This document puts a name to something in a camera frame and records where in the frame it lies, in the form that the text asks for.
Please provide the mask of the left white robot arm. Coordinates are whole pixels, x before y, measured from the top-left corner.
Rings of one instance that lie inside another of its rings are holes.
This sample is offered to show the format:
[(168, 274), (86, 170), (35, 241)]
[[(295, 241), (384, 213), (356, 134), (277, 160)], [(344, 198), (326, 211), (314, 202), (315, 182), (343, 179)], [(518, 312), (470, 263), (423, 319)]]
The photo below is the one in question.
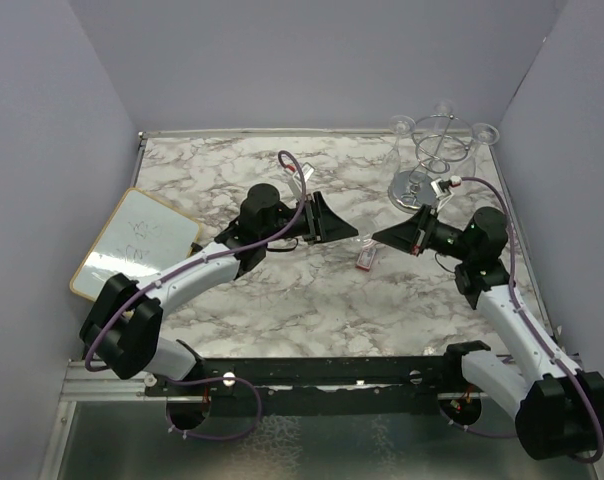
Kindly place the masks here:
[(238, 216), (193, 256), (144, 278), (119, 273), (106, 281), (79, 332), (86, 357), (98, 357), (120, 379), (145, 372), (168, 378), (181, 394), (192, 394), (202, 385), (200, 358), (187, 345), (161, 336), (166, 316), (253, 270), (271, 242), (299, 238), (322, 244), (357, 234), (321, 193), (305, 195), (289, 208), (275, 186), (257, 184), (249, 189)]

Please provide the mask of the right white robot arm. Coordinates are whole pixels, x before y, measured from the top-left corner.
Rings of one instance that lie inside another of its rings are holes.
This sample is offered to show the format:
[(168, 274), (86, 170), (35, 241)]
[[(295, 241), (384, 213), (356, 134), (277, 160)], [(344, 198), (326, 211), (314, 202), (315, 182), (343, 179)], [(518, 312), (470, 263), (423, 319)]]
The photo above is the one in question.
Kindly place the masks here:
[(372, 238), (414, 256), (432, 250), (458, 260), (459, 293), (489, 322), (515, 362), (507, 366), (481, 343), (451, 345), (441, 367), (449, 389), (472, 384), (488, 394), (513, 419), (521, 446), (535, 460), (597, 461), (604, 447), (604, 378), (582, 370), (522, 301), (501, 260), (510, 234), (506, 215), (493, 207), (478, 209), (457, 229), (423, 206)]

